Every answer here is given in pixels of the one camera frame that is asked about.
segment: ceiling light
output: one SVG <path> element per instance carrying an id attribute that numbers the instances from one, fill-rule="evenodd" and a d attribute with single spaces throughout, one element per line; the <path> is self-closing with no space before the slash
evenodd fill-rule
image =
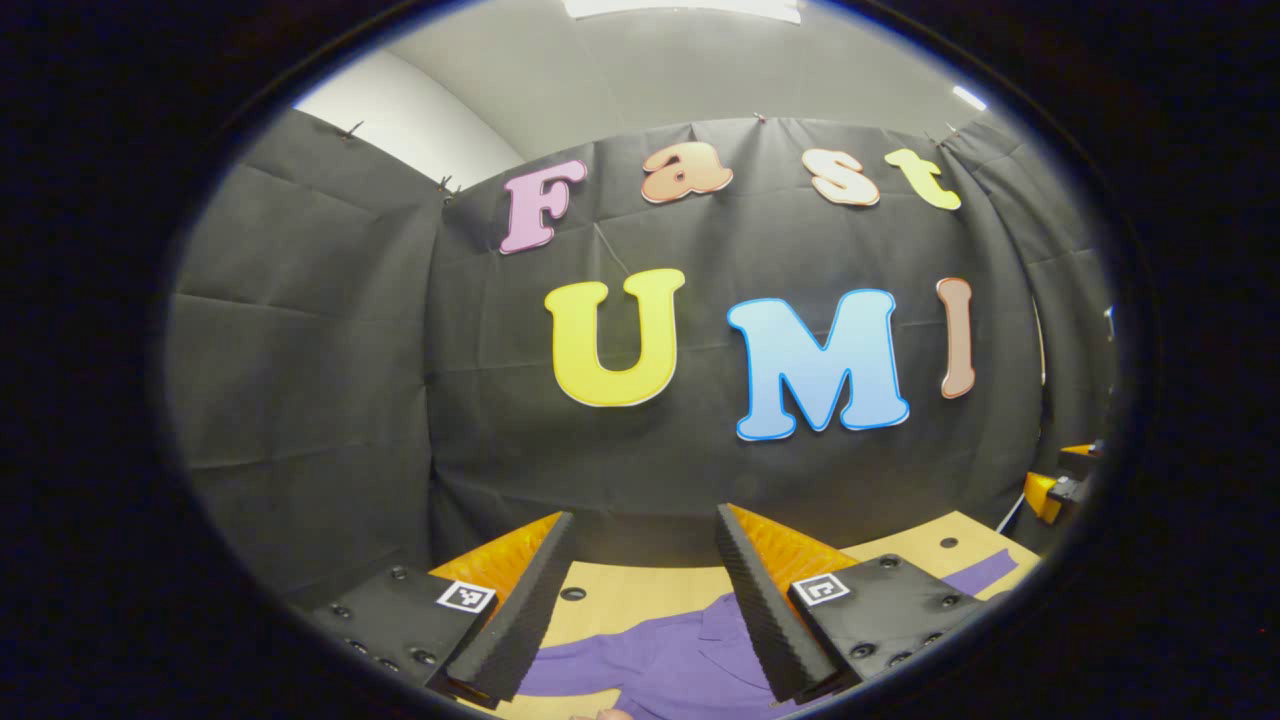
<path id="1" fill-rule="evenodd" d="M 796 0 L 564 0 L 571 18 L 581 19 L 626 10 L 701 9 L 742 13 L 800 24 Z"/>
<path id="2" fill-rule="evenodd" d="M 983 102 L 982 100 L 978 100 L 978 97 L 974 94 L 972 94 L 968 90 L 960 87 L 959 85 L 955 86 L 955 87 L 952 87 L 951 92 L 955 92 L 957 96 L 960 96 L 961 100 L 964 100 L 965 102 L 973 105 L 974 108 L 977 108 L 979 110 L 986 110 L 987 109 L 987 104 L 986 102 Z"/>

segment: letter m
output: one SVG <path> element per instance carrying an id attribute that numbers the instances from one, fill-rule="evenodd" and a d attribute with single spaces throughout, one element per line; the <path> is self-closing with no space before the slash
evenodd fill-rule
<path id="1" fill-rule="evenodd" d="M 796 429 L 796 419 L 782 409 L 782 388 L 790 388 L 814 430 L 823 430 L 850 379 L 849 406 L 840 424 L 850 430 L 896 425 L 910 406 L 897 391 L 893 338 L 888 318 L 893 296 L 882 290 L 855 290 L 840 299 L 827 345 L 809 332 L 785 300 L 750 300 L 728 311 L 728 324 L 746 340 L 750 409 L 737 424 L 746 441 L 780 439 Z"/>

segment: purple shirt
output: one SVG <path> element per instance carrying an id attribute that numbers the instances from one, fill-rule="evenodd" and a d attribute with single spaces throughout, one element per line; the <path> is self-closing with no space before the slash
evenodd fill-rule
<path id="1" fill-rule="evenodd" d="M 1007 550 L 943 578 L 977 594 L 1018 568 Z M 796 710 L 774 705 L 733 593 L 698 612 L 645 620 L 538 651 L 518 694 L 559 697 L 620 688 L 613 706 L 635 720 L 771 720 Z"/>

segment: yellow letter u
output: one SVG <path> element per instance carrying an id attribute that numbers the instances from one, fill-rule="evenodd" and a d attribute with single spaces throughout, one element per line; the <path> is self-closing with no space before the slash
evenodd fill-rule
<path id="1" fill-rule="evenodd" d="M 600 366 L 595 309 L 609 295 L 604 283 L 585 282 L 547 293 L 552 311 L 552 361 L 561 389 L 582 405 L 625 407 L 662 392 L 676 374 L 676 290 L 685 273 L 660 269 L 636 273 L 622 290 L 640 305 L 640 359 L 627 370 Z"/>

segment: black fabric backdrop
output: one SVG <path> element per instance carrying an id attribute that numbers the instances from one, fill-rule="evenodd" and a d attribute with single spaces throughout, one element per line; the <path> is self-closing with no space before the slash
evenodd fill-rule
<path id="1" fill-rule="evenodd" d="M 248 566 L 300 605 L 374 565 L 442 562 L 556 510 L 577 514 L 580 560 L 672 566 L 719 561 L 712 518 L 726 501 L 836 546 L 951 510 L 995 525 L 1028 468 L 1052 471 L 1057 447 L 1101 429 L 1111 350 L 1101 225 L 995 122 L 941 147 L 820 120 L 658 128 L 539 159 L 443 209 L 434 182 L 338 136 L 291 111 L 230 170 L 188 241 L 166 338 L 195 486 Z M 732 183 L 646 202 L 644 159 L 690 140 L 717 147 Z M 818 195 L 800 164 L 810 147 L 861 160 L 879 204 Z M 961 208 L 920 199 L 883 161 L 899 147 L 938 164 Z M 568 213 L 548 220 L 556 237 L 498 254 L 503 183 L 570 159 L 589 176 L 570 184 Z M 653 268 L 686 275 L 671 384 L 635 407 L 572 401 L 552 372 L 543 299 L 568 283 L 608 284 L 599 354 L 622 369 L 639 354 L 622 282 Z M 938 392 L 943 277 L 974 290 L 978 380 L 950 401 Z M 781 297 L 824 341 L 836 302 L 856 288 L 897 301 L 910 418 L 737 438 L 746 352 L 726 311 Z M 800 418 L 790 395 L 786 407 Z M 1034 519 L 1015 530 L 1033 547 L 1047 539 Z"/>
<path id="2" fill-rule="evenodd" d="M 644 159 L 668 145 L 705 141 L 733 169 L 731 184 L 652 205 L 640 195 Z M 824 200 L 800 155 L 810 147 L 858 158 L 881 188 L 874 208 Z M 900 147 L 942 170 L 963 206 L 928 205 L 897 168 Z M 1087 251 L 1100 241 L 1043 164 L 1019 161 L 1021 143 L 992 127 L 966 129 L 945 147 L 931 141 L 831 122 L 714 120 L 582 145 L 471 187 L 445 208 L 431 260 L 426 310 L 426 380 L 431 398 L 433 556 L 443 560 L 558 509 L 577 514 L 579 557 L 644 565 L 718 562 L 712 512 L 735 502 L 824 542 L 846 546 L 961 510 L 996 524 L 1012 506 L 1036 459 L 1042 415 L 1041 361 L 1028 272 L 1046 293 L 1046 336 L 1055 348 L 1051 442 L 1087 442 L 1097 432 L 1080 407 L 1084 369 L 1079 318 L 1101 290 Z M 570 209 L 548 220 L 550 243 L 500 255 L 511 177 L 581 160 Z M 1023 202 L 1052 205 L 1046 217 Z M 599 355 L 607 368 L 639 354 L 636 305 L 623 279 L 676 268 L 678 361 L 658 397 L 636 407 L 588 407 L 557 386 L 552 318 L 556 287 L 599 281 Z M 1068 275 L 1057 282 L 1053 273 Z M 943 400 L 945 310 L 934 284 L 973 286 L 977 386 Z M 819 341 L 836 302 L 855 288 L 891 292 L 899 383 L 911 406 L 901 425 L 854 433 L 804 423 L 783 441 L 735 434 L 746 414 L 746 352 L 726 322 L 735 304 L 788 301 Z M 1052 307 L 1046 314 L 1043 307 Z M 1101 320 L 1101 309 L 1097 309 Z M 841 407 L 847 401 L 844 389 Z M 788 411 L 800 416 L 794 400 Z"/>
<path id="3" fill-rule="evenodd" d="M 422 299 L 442 195 L 289 111 L 192 232 L 166 338 L 191 478 L 248 568 L 300 605 L 426 562 Z"/>

